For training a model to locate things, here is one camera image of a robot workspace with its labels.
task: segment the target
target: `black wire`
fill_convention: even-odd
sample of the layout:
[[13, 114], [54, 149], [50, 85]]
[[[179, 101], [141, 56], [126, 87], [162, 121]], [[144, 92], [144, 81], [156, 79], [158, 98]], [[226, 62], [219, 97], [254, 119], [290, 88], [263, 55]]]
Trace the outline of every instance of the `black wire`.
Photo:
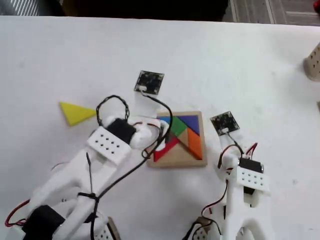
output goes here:
[[242, 150], [242, 148], [240, 147], [240, 145], [239, 145], [239, 144], [236, 142], [236, 140], [230, 135], [230, 133], [227, 132], [226, 134], [229, 136], [229, 138], [231, 138], [231, 140], [234, 142], [234, 144], [239, 148], [239, 150], [240, 150], [240, 152], [241, 152], [241, 155], [242, 155], [242, 154], [245, 154], [244, 151]]
[[161, 130], [160, 127], [158, 127], [158, 126], [156, 126], [156, 125], [151, 125], [151, 126], [157, 128], [157, 129], [159, 130], [159, 134], [158, 134], [158, 137], [156, 138], [156, 140], [154, 140], [153, 143], [151, 143], [149, 146], [147, 146], [145, 149], [142, 150], [141, 156], [142, 156], [143, 158], [146, 157], [144, 154], [147, 154], [147, 155], [148, 155], [147, 149], [150, 148], [151, 146], [153, 146], [153, 145], [160, 139], [160, 137], [161, 137], [161, 135], [162, 135], [162, 130]]
[[190, 236], [190, 234], [191, 234], [191, 232], [192, 232], [192, 229], [194, 229], [194, 226], [195, 226], [196, 224], [201, 224], [201, 222], [199, 222], [199, 221], [194, 221], [194, 222], [192, 223], [191, 227], [189, 228], [189, 230], [186, 232], [185, 236], [182, 238], [182, 240], [188, 240], [188, 238], [189, 238], [189, 236]]
[[100, 118], [100, 113], [99, 113], [100, 108], [101, 108], [101, 106], [102, 106], [105, 102], [107, 102], [109, 99], [112, 99], [112, 98], [117, 98], [117, 99], [119, 99], [119, 100], [123, 103], [123, 105], [125, 106], [124, 119], [125, 119], [126, 121], [128, 121], [128, 118], [129, 118], [129, 116], [130, 116], [130, 111], [129, 111], [129, 106], [128, 106], [127, 102], [126, 102], [125, 100], [123, 100], [121, 97], [119, 97], [118, 95], [111, 95], [111, 96], [108, 96], [108, 97], [106, 97], [105, 99], [103, 99], [102, 102], [100, 102], [99, 105], [98, 105], [98, 106], [96, 107], [96, 109], [95, 109], [95, 111], [96, 111], [96, 120], [97, 120], [99, 126], [102, 126], [102, 125], [103, 125], [103, 124], [102, 124], [102, 119]]
[[91, 161], [90, 161], [89, 153], [86, 152], [85, 156], [86, 156], [86, 160], [88, 161], [88, 165], [89, 165], [90, 188], [91, 188], [91, 193], [93, 193], [94, 191], [93, 191], [93, 187], [92, 187], [92, 172], [91, 172]]
[[[112, 189], [116, 184], [118, 184], [121, 180], [125, 179], [127, 176], [129, 176], [130, 174], [132, 174], [135, 170], [137, 170], [138, 168], [140, 168], [149, 158], [150, 156], [155, 152], [155, 150], [157, 149], [157, 147], [159, 147], [159, 145], [161, 144], [161, 142], [165, 139], [168, 138], [169, 136], [169, 133], [170, 133], [170, 130], [171, 130], [171, 126], [172, 126], [172, 122], [173, 122], [173, 114], [172, 114], [172, 111], [170, 109], [170, 107], [168, 105], [166, 105], [165, 103], [163, 103], [162, 101], [152, 97], [152, 96], [149, 96], [149, 95], [143, 95], [144, 97], [146, 98], [149, 98], [151, 99], [152, 101], [164, 106], [168, 111], [169, 111], [169, 114], [170, 114], [170, 122], [169, 122], [169, 128], [167, 129], [167, 131], [165, 132], [165, 134], [158, 140], [158, 143], [155, 145], [155, 147], [150, 151], [148, 152], [148, 154], [144, 157], [144, 159], [139, 163], [137, 164], [134, 168], [132, 168], [130, 171], [128, 171], [127, 173], [125, 173], [124, 175], [122, 175], [121, 177], [119, 177], [117, 180], [115, 180], [113, 183], [111, 183], [106, 189], [104, 189], [102, 191], [102, 193], [100, 193], [99, 196], [97, 196], [97, 200], [94, 204], [94, 209], [93, 209], [93, 215], [96, 216], [97, 215], [97, 210], [98, 210], [98, 204], [99, 204], [99, 200], [110, 190]], [[115, 97], [115, 98], [118, 98], [120, 100], [123, 100], [122, 98], [120, 98], [119, 96], [116, 96], [116, 95], [112, 95], [110, 97], [107, 97], [105, 98], [97, 107], [96, 107], [96, 116], [97, 116], [97, 120], [98, 120], [98, 124], [100, 125], [99, 121], [101, 122], [101, 125], [102, 126], [102, 120], [99, 118], [99, 108], [101, 107], [102, 104], [104, 104], [107, 100], [109, 100], [111, 97]], [[128, 120], [128, 117], [129, 117], [129, 108], [127, 108], [127, 103], [123, 103], [125, 104], [126, 106], [126, 120]], [[91, 226], [90, 226], [90, 238], [91, 240], [95, 240], [94, 238], [94, 228], [95, 228], [95, 220], [96, 218], [94, 218], [92, 221], [91, 221]]]

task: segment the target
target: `blue tangram piece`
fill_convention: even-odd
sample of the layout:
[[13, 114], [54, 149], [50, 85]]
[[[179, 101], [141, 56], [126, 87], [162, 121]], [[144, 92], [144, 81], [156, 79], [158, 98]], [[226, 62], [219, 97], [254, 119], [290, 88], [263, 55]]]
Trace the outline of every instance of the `blue tangram piece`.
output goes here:
[[168, 124], [170, 123], [170, 117], [169, 116], [158, 116], [157, 119], [163, 120], [167, 122]]
[[199, 135], [199, 121], [197, 115], [177, 116], [182, 122]]

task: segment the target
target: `robotic arm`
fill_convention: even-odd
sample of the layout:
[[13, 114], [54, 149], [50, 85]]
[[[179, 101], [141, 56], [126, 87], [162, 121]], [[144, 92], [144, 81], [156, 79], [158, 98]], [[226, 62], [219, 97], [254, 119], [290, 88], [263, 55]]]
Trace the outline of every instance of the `robotic arm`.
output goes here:
[[[152, 128], [158, 129], [156, 135]], [[132, 149], [152, 143], [156, 151], [164, 148], [168, 129], [165, 121], [143, 116], [110, 116], [102, 121], [85, 147], [34, 192], [25, 224], [12, 227], [6, 240], [89, 240], [92, 218], [94, 239], [108, 234], [109, 220], [97, 208], [113, 184], [111, 177], [128, 160]]]

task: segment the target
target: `tangram puzzle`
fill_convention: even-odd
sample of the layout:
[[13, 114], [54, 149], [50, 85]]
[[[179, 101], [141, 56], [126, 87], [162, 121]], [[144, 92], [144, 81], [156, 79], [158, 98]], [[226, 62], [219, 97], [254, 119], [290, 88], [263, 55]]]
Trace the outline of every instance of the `tangram puzzle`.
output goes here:
[[[158, 119], [170, 122], [167, 113]], [[200, 111], [174, 112], [169, 141], [165, 148], [156, 151], [148, 166], [153, 168], [178, 168], [206, 166], [205, 137]]]

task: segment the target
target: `wire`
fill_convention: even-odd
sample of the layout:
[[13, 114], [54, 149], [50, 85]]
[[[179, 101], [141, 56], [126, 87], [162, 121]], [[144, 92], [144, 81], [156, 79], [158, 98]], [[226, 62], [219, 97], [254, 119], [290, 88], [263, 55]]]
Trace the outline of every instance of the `wire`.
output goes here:
[[242, 149], [241, 149], [241, 147], [240, 147], [239, 145], [231, 144], [231, 145], [227, 146], [227, 147], [220, 153], [220, 157], [219, 157], [219, 160], [218, 160], [218, 169], [220, 169], [221, 166], [222, 166], [222, 158], [223, 158], [224, 154], [225, 154], [226, 151], [227, 151], [229, 148], [231, 148], [231, 147], [237, 147], [237, 148], [239, 149], [239, 151], [240, 151], [240, 154], [243, 153], [243, 151], [242, 151]]
[[4, 225], [8, 228], [12, 227], [13, 225], [18, 225], [18, 226], [23, 226], [25, 224], [26, 219], [20, 219], [16, 222], [9, 222], [11, 217], [16, 213], [16, 211], [18, 211], [19, 209], [21, 209], [23, 206], [27, 205], [30, 202], [30, 199], [28, 199], [27, 201], [24, 201], [23, 203], [19, 204], [18, 206], [16, 206], [11, 212], [10, 214], [7, 216], [7, 218], [4, 221]]
[[[115, 180], [113, 183], [111, 183], [107, 188], [105, 188], [99, 196], [96, 197], [95, 199], [95, 204], [94, 204], [94, 208], [93, 208], [93, 215], [96, 216], [97, 215], [97, 210], [98, 210], [98, 204], [99, 204], [99, 200], [108, 192], [110, 191], [110, 189], [112, 189], [116, 184], [118, 184], [120, 181], [122, 181], [123, 179], [125, 179], [127, 176], [129, 176], [130, 174], [132, 174], [134, 171], [136, 171], [138, 168], [140, 168], [149, 158], [150, 156], [155, 152], [155, 150], [157, 149], [157, 147], [161, 144], [161, 142], [165, 139], [168, 138], [169, 136], [169, 133], [170, 133], [170, 130], [171, 130], [171, 126], [172, 126], [172, 122], [173, 122], [173, 114], [172, 114], [172, 111], [170, 109], [170, 107], [168, 105], [166, 105], [165, 103], [163, 103], [162, 101], [152, 97], [152, 96], [149, 96], [149, 95], [145, 95], [141, 92], [141, 94], [146, 97], [146, 98], [149, 98], [151, 99], [152, 101], [164, 106], [168, 111], [169, 111], [169, 114], [170, 114], [170, 122], [169, 122], [169, 127], [167, 129], [167, 131], [165, 132], [165, 134], [158, 140], [157, 144], [154, 146], [154, 148], [147, 153], [147, 155], [143, 158], [143, 160], [137, 164], [134, 168], [132, 168], [130, 171], [128, 171], [127, 173], [125, 173], [124, 175], [122, 175], [121, 177], [119, 177], [117, 180]], [[120, 100], [123, 100], [122, 98], [120, 98], [119, 96], [116, 96], [116, 95], [112, 95], [110, 97], [107, 97], [105, 98], [97, 107], [96, 107], [96, 117], [97, 117], [97, 121], [98, 121], [98, 124], [100, 126], [102, 126], [102, 120], [100, 119], [99, 117], [99, 109], [101, 107], [101, 105], [103, 103], [105, 103], [107, 100], [109, 100], [111, 97], [115, 97], [115, 98], [118, 98]], [[128, 108], [128, 105], [126, 102], [123, 103], [125, 105], [125, 117], [126, 117], [126, 120], [128, 120], [128, 117], [129, 117], [129, 108]], [[93, 218], [93, 220], [91, 221], [91, 226], [90, 226], [90, 238], [91, 240], [95, 240], [95, 237], [94, 237], [94, 227], [95, 227], [95, 219], [96, 218]]]
[[198, 227], [198, 228], [194, 231], [191, 240], [194, 240], [194, 237], [195, 237], [197, 231], [199, 231], [199, 230], [202, 229], [202, 228], [209, 227], [212, 223], [214, 223], [214, 224], [216, 225], [219, 234], [222, 235], [222, 232], [221, 232], [221, 229], [220, 229], [220, 227], [219, 227], [219, 224], [218, 224], [215, 220], [213, 220], [213, 219], [211, 219], [211, 218], [209, 218], [209, 217], [204, 216], [204, 213], [205, 213], [206, 209], [211, 208], [211, 207], [213, 207], [214, 205], [217, 205], [218, 203], [220, 203], [220, 202], [224, 199], [224, 197], [226, 196], [226, 193], [227, 193], [228, 184], [229, 184], [229, 182], [228, 182], [228, 180], [226, 180], [226, 181], [225, 181], [225, 189], [224, 189], [224, 192], [223, 192], [222, 197], [220, 197], [217, 201], [208, 204], [207, 206], [205, 206], [205, 207], [202, 209], [202, 211], [201, 211], [201, 216], [202, 216], [204, 219], [210, 221], [210, 223]]
[[89, 165], [90, 189], [91, 189], [91, 193], [93, 193], [94, 191], [93, 191], [93, 187], [92, 187], [92, 171], [91, 171], [91, 161], [90, 161], [89, 153], [86, 152], [85, 156], [86, 156], [86, 160]]
[[95, 109], [95, 111], [96, 111], [96, 120], [97, 120], [99, 126], [103, 125], [102, 124], [102, 119], [100, 118], [100, 113], [99, 113], [100, 112], [100, 108], [104, 103], [106, 103], [109, 99], [112, 99], [112, 98], [117, 98], [123, 103], [123, 105], [125, 106], [124, 119], [126, 121], [128, 121], [128, 118], [130, 116], [130, 111], [129, 111], [129, 106], [128, 106], [127, 102], [125, 100], [123, 100], [121, 97], [119, 97], [118, 95], [111, 95], [111, 96], [106, 97], [104, 100], [102, 100], [102, 102], [100, 102], [99, 105]]
[[241, 152], [241, 155], [244, 154], [244, 151], [242, 150], [242, 148], [240, 147], [240, 145], [236, 142], [236, 140], [230, 135], [229, 132], [226, 132], [226, 134], [229, 136], [229, 138], [231, 138], [231, 140], [234, 142], [235, 145], [238, 146], [240, 152]]
[[257, 145], [258, 145], [257, 142], [252, 144], [252, 146], [249, 147], [248, 150], [245, 152], [245, 155], [248, 155], [251, 152], [250, 158], [252, 159], [252, 156], [254, 155], [254, 151], [256, 150]]

